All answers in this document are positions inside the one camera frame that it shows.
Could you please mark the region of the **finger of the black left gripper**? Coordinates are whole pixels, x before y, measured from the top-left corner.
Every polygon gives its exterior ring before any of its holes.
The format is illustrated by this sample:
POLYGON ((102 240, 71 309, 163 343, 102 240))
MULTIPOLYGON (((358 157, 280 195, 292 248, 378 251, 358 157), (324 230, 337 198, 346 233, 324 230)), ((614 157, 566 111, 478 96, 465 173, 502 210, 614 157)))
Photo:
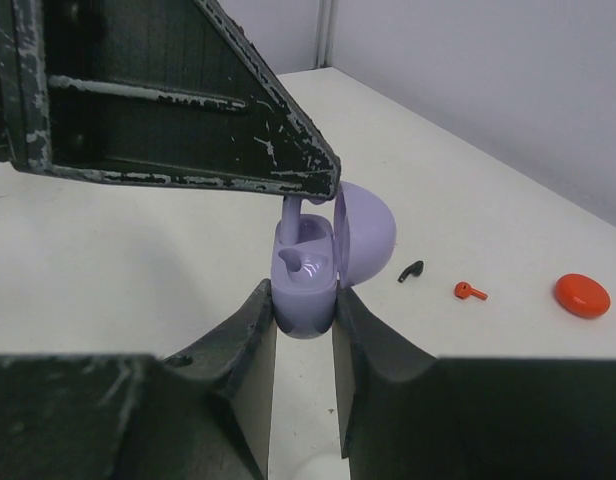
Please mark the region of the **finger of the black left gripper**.
POLYGON ((215 1, 0 1, 0 162, 331 199, 341 164, 215 1))

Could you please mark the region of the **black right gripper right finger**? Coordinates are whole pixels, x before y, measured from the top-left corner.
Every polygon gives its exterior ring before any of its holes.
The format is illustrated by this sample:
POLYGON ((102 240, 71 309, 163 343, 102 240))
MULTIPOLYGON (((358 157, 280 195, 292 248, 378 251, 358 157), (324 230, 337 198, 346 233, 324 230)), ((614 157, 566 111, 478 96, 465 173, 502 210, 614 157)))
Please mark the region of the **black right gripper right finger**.
POLYGON ((437 358, 350 289, 332 342, 354 479, 616 479, 616 360, 437 358))

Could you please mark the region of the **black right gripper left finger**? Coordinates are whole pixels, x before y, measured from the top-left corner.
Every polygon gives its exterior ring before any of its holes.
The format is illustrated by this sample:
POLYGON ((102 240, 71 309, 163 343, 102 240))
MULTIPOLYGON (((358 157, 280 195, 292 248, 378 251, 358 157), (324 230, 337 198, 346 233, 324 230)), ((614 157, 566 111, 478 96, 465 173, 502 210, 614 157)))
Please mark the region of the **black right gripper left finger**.
POLYGON ((264 479, 271 285, 166 358, 0 355, 0 479, 264 479))

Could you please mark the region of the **white earbud charging case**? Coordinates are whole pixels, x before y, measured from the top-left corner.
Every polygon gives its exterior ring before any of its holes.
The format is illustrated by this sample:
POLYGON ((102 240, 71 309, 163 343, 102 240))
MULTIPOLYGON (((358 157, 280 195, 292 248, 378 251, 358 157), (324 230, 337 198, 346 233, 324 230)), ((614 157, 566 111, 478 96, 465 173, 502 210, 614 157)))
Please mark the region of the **white earbud charging case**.
POLYGON ((350 480, 349 463, 336 453, 324 453, 302 464, 293 480, 350 480))

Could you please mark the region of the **purple earbud charging case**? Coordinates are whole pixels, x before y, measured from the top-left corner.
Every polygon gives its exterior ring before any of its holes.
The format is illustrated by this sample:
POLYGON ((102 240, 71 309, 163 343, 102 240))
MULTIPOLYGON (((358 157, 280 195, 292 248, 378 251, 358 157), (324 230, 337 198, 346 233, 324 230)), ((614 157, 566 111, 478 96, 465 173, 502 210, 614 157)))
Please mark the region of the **purple earbud charging case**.
POLYGON ((294 246, 279 242, 275 230, 271 259, 274 318, 298 339, 326 333, 335 317, 337 290, 376 276, 392 257, 397 239, 387 204, 369 190, 342 182, 332 220, 323 218, 326 237, 294 246))

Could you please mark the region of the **purple earbud front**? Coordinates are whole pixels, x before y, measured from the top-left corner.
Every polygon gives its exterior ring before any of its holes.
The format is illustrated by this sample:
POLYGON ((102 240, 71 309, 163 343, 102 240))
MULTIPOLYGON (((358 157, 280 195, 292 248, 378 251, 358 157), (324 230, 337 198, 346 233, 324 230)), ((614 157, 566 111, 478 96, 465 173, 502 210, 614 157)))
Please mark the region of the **purple earbud front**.
POLYGON ((323 218, 301 213, 302 199, 285 197, 279 224, 279 242, 283 246, 294 246, 326 237, 323 218))

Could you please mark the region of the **orange earbud charging case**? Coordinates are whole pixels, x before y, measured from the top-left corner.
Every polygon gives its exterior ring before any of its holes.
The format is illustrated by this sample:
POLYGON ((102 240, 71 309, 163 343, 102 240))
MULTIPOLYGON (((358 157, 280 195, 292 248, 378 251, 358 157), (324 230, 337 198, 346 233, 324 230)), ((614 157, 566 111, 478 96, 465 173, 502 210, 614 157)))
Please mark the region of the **orange earbud charging case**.
POLYGON ((611 307, 611 297, 607 290, 592 278, 578 273, 560 277, 553 293, 563 308, 584 319, 599 318, 611 307))

